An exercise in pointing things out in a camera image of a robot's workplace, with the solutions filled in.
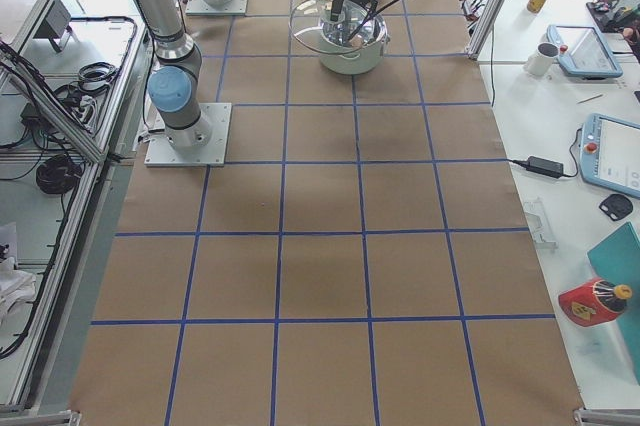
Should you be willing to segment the glass pot lid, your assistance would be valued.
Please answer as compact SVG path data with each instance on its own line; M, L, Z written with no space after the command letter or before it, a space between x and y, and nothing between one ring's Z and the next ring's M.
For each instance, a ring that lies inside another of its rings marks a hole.
M344 55L358 51L350 40L367 14L360 5L344 0L339 21L329 19L331 0L305 0L291 12L292 37L311 51L325 55Z

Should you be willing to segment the beige egg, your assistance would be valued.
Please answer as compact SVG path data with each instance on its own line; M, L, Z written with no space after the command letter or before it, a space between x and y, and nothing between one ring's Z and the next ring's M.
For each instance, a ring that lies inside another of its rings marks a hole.
M354 36L351 40L350 40L350 45L353 48L361 48L363 45L363 40L361 39L360 36Z

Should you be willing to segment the mint green electric pot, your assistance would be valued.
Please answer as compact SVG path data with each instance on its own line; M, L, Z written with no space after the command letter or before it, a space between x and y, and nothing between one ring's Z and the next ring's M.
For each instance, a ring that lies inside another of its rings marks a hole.
M382 61L390 40L385 20L381 16L363 20L355 33L363 40L361 49L344 55L319 53L321 64L342 75L359 75L374 69Z

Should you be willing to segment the white mug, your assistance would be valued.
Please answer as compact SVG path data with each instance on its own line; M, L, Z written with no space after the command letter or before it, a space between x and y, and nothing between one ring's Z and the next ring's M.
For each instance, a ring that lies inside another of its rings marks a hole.
M541 42L529 56L523 69L530 75L542 77L551 67L559 54L559 48L550 42Z

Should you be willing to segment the blue teach pendant far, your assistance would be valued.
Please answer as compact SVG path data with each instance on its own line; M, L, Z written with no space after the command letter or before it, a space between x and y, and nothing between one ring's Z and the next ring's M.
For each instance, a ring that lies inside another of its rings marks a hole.
M623 75L614 53L597 27L551 24L547 27L546 36L558 47L557 61L567 76L601 80Z

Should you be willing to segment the blue teach pendant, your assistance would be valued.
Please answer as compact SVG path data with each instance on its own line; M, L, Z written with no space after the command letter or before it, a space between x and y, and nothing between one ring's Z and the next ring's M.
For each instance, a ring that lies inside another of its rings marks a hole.
M546 36L558 47L557 61L567 76L601 80L623 75L614 53L597 27L551 24L547 27Z
M638 124L590 114L579 146L579 170L587 183L639 198Z

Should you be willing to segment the black power brick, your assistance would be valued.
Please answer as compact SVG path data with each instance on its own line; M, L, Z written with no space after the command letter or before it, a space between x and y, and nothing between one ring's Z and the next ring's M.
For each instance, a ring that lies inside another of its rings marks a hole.
M564 171L563 163L540 158L537 156L529 156L524 160L510 159L509 162L524 168L528 172L543 175L553 179L573 178L576 176L576 174L567 174Z

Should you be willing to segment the clear plastic holder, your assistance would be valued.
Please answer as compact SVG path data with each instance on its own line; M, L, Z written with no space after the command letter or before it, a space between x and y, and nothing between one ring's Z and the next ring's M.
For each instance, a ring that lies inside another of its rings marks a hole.
M540 198L522 201L525 219L537 249L554 251L558 247L544 204Z

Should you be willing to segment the blue teach pendant near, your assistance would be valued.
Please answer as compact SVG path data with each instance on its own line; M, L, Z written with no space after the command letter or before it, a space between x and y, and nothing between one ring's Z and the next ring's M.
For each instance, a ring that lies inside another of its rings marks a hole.
M639 198L638 124L590 114L579 146L579 170L587 183Z

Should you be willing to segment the black round disc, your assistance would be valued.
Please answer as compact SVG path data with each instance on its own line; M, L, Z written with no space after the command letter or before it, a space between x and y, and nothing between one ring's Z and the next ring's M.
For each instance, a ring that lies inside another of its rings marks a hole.
M599 210L611 221L620 221L633 212L633 204L626 196L613 193L606 197L598 206Z

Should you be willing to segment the teal folder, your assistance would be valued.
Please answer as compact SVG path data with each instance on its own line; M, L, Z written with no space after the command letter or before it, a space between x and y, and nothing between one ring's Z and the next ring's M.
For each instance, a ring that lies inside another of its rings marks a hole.
M587 252L597 276L631 287L633 296L626 311L616 320L626 345L636 381L639 381L639 236L631 222L625 222Z

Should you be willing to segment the red yellow bottle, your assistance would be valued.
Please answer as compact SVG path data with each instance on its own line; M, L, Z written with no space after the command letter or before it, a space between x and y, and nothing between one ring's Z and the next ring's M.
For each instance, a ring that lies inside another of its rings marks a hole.
M626 284L614 284L593 278L558 296L561 310L575 324L595 326L616 320L627 309L633 290Z

